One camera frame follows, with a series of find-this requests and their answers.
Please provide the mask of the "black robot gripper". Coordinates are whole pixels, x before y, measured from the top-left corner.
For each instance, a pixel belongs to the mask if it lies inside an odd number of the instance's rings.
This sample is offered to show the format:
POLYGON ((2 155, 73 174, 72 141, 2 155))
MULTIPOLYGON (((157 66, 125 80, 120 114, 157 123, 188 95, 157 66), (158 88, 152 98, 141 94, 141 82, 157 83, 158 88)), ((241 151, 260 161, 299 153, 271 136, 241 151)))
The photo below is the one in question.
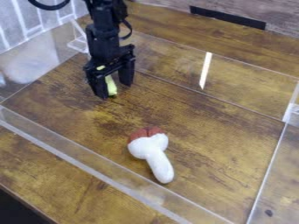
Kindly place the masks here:
POLYGON ((85 32, 90 58, 84 66, 84 72, 93 94, 105 100, 108 98, 108 84, 105 82, 108 75, 117 72, 121 84, 129 87, 133 83, 134 46, 132 44, 120 45, 118 27, 105 31, 89 24, 85 32))

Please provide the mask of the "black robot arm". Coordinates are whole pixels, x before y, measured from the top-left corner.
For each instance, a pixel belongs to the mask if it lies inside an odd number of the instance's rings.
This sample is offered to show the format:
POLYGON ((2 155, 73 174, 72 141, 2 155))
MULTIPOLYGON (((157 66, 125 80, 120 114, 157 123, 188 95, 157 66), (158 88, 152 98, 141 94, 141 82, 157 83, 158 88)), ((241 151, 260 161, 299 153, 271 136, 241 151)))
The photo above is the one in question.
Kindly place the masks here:
POLYGON ((132 44, 120 45, 120 42, 130 37, 132 32, 124 37, 118 36, 118 25, 124 24, 128 29, 132 29, 132 26, 126 22, 126 5, 122 0, 84 1, 93 23, 85 27, 89 60, 82 70, 93 94, 106 99, 105 78, 113 72, 117 72, 121 84, 129 87, 133 82, 134 46, 132 44))

